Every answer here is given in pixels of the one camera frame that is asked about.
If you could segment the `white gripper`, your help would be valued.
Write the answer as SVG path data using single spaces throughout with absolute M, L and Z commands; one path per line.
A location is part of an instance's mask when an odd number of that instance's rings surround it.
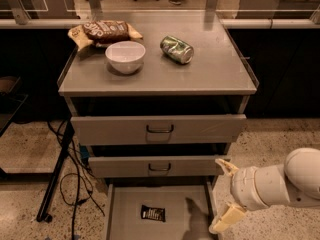
M 239 169 L 234 164 L 221 158 L 216 159 L 215 163 L 221 167 L 227 176 L 232 177 L 230 192 L 239 205 L 228 203 L 226 211 L 213 219 L 209 226 L 209 232 L 212 234 L 222 233 L 242 220 L 247 210 L 256 211 L 268 208 L 256 188 L 255 173 L 258 170 L 257 167 Z

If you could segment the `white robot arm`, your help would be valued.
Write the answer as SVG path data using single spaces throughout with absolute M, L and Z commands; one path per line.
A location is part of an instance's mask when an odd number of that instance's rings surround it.
M 282 164 L 238 168 L 223 159 L 215 162 L 230 177 L 230 193 L 223 214 L 209 226 L 211 234 L 224 232 L 240 221 L 247 211 L 274 205 L 318 209 L 320 207 L 320 151 L 299 148 L 289 153 Z

